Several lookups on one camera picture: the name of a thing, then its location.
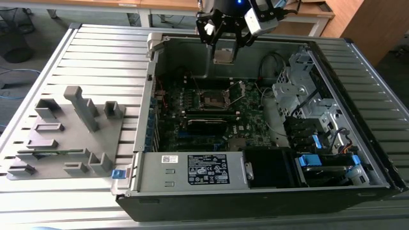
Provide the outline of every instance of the motherboard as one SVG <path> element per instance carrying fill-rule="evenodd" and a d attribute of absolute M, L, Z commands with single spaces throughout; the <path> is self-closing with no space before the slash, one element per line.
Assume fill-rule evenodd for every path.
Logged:
<path fill-rule="evenodd" d="M 256 81 L 157 78 L 159 133 L 163 152 L 239 151 L 275 146 L 264 120 Z"/>

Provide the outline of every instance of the barcode sticker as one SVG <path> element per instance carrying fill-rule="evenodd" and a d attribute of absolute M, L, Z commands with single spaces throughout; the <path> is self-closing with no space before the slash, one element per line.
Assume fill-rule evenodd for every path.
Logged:
<path fill-rule="evenodd" d="M 123 3 L 120 3 L 119 6 L 136 7 L 136 4 L 123 4 Z"/>
<path fill-rule="evenodd" d="M 177 163 L 179 156 L 161 156 L 163 163 Z"/>

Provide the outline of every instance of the slotted metal surface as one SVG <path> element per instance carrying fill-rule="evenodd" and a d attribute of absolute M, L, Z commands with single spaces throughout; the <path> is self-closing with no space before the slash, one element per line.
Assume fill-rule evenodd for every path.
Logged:
<path fill-rule="evenodd" d="M 58 102 L 67 103 L 63 98 L 67 85 L 82 86 L 84 95 L 92 98 L 95 104 L 117 101 L 127 106 L 115 163 L 116 165 L 131 163 L 147 75 L 145 42 L 148 34 L 153 31 L 192 33 L 188 30 L 102 25 L 83 25 L 80 29 L 70 29 L 67 32 L 2 136 L 2 223 L 18 223 L 22 227 L 47 226 L 62 229 L 165 226 L 192 229 L 193 227 L 243 226 L 244 223 L 245 225 L 281 225 L 409 217 L 409 195 L 404 193 L 389 200 L 363 203 L 335 214 L 140 224 L 133 222 L 117 206 L 115 197 L 111 195 L 109 178 L 8 181 L 6 179 L 8 166 L 15 160 L 16 151 L 26 149 L 23 141 L 35 123 L 34 105 L 39 98 L 51 95 Z M 409 181 L 408 113 L 385 88 L 381 78 L 360 57 L 353 45 L 341 39 L 284 35 L 271 37 L 317 42 L 381 146 L 395 161 L 403 178 Z"/>

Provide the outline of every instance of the blue latch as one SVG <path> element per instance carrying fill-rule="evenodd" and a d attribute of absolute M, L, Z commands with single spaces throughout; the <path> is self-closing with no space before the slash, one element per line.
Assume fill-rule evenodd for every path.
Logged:
<path fill-rule="evenodd" d="M 112 179 L 127 179 L 127 170 L 115 169 L 112 170 Z"/>
<path fill-rule="evenodd" d="M 356 165 L 361 163 L 360 157 L 357 155 L 352 155 L 352 160 Z"/>
<path fill-rule="evenodd" d="M 321 145 L 319 136 L 317 136 L 317 135 L 313 135 L 313 139 L 315 139 L 315 145 L 317 146 L 317 149 L 321 149 L 321 148 L 323 148 L 323 145 Z"/>
<path fill-rule="evenodd" d="M 301 166 L 323 166 L 321 159 L 317 154 L 305 154 L 299 157 Z"/>

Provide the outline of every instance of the desk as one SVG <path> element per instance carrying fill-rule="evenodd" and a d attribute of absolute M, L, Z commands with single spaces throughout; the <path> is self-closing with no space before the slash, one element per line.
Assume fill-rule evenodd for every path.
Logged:
<path fill-rule="evenodd" d="M 196 0 L 0 0 L 0 6 L 40 8 L 54 10 L 98 11 L 137 13 L 141 16 L 141 26 L 151 27 L 152 14 L 196 16 Z M 297 4 L 289 4 L 285 8 L 295 9 Z M 48 11 L 51 17 L 56 17 L 55 11 Z M 285 22 L 315 24 L 309 36 L 320 36 L 325 25 L 335 17 L 333 12 L 321 11 L 315 3 L 303 4 L 299 15 L 288 15 Z"/>

